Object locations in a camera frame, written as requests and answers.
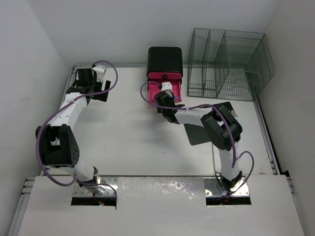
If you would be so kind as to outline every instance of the green wire rack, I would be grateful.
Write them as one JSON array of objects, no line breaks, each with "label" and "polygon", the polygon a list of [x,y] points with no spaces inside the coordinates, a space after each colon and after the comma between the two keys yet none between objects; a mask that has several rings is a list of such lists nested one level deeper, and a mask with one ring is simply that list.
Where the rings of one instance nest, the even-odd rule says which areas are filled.
[{"label": "green wire rack", "polygon": [[255,101],[274,73],[264,33],[194,29],[188,96]]}]

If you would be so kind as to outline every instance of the wire grid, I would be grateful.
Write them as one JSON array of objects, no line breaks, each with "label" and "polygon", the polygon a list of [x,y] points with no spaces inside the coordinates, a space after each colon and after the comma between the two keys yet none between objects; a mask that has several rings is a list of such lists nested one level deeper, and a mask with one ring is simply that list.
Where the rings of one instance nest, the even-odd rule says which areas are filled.
[{"label": "wire grid", "polygon": [[263,33],[194,30],[188,96],[254,101],[273,75]]}]

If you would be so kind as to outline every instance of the white wall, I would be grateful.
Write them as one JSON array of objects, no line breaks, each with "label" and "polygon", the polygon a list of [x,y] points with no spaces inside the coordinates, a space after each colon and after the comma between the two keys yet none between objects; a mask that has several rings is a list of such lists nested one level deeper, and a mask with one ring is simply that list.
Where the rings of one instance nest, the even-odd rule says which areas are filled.
[{"label": "white wall", "polygon": [[28,0],[67,65],[146,63],[151,46],[178,46],[194,28],[264,31],[278,0]]},{"label": "white wall", "polygon": [[276,74],[260,102],[288,168],[306,235],[315,235],[315,1],[281,0],[267,28]]},{"label": "white wall", "polygon": [[0,235],[25,177],[39,174],[35,129],[60,104],[68,70],[26,0],[0,2]]}]

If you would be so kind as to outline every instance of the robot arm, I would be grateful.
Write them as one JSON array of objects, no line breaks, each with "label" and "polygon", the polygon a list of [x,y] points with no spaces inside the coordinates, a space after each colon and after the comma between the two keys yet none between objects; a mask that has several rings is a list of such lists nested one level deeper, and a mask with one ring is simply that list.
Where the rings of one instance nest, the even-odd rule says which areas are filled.
[{"label": "robot arm", "polygon": [[[105,72],[106,67],[102,65],[97,65],[92,69],[78,69],[75,81],[66,91],[61,108],[82,94],[101,91]],[[106,81],[105,89],[109,87],[110,81]],[[80,149],[72,130],[79,114],[91,99],[106,102],[107,96],[108,93],[82,97],[49,122],[44,128],[39,144],[40,158],[44,165],[59,168],[72,176],[76,175],[81,181],[94,181],[97,169],[87,165],[80,158]]]},{"label": "robot arm", "polygon": [[[161,91],[155,95],[158,105],[165,107],[182,107],[175,105],[173,93],[169,90]],[[239,122],[234,118],[234,110],[229,102],[214,105],[227,121],[232,133],[235,146],[241,139],[243,131]],[[232,168],[233,152],[228,131],[218,114],[212,108],[196,108],[193,110],[158,109],[170,123],[185,126],[190,143],[193,145],[212,142],[219,149],[221,161],[221,183],[225,189],[232,188],[242,177],[242,172],[236,162]]]}]

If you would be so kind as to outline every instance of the table surface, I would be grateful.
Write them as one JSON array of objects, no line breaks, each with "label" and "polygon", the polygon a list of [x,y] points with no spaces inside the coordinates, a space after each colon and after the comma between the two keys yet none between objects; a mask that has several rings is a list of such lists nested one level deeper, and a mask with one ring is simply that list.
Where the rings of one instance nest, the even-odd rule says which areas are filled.
[{"label": "table surface", "polygon": [[[146,104],[139,89],[146,81],[146,68],[118,68],[119,81],[108,101],[92,100],[80,114],[74,135],[84,158],[101,175],[116,176],[209,176],[221,169],[219,152],[211,143],[191,146],[183,125],[170,124]],[[105,78],[114,81],[108,68]],[[187,69],[184,69],[182,102],[188,106],[221,103],[225,100],[187,97]],[[252,152],[255,175],[272,175],[268,154],[252,102],[231,101],[243,127],[239,153]],[[239,161],[247,174],[252,161]],[[51,174],[64,172],[51,169]]]},{"label": "table surface", "polygon": [[73,186],[36,177],[19,236],[303,236],[285,176],[248,185],[251,205],[206,206],[202,177],[120,177],[115,210],[71,206]]}]

